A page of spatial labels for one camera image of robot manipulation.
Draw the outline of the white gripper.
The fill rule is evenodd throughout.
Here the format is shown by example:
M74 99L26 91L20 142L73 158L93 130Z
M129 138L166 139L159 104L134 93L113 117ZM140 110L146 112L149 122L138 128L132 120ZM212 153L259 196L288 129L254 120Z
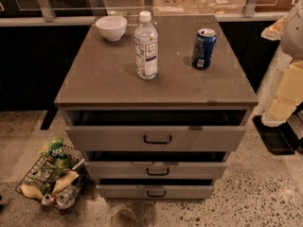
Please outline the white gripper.
M303 61L298 61L283 70L281 82L261 122L268 127L277 127L285 123L302 102Z

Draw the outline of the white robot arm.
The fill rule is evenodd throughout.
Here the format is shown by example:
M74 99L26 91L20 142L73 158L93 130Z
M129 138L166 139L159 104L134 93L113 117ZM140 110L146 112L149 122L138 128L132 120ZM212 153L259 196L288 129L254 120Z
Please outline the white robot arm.
M261 117L265 126L277 127L285 123L303 102L303 0L298 0L287 15L266 27L261 37L280 40L282 52L297 60L283 70L269 108Z

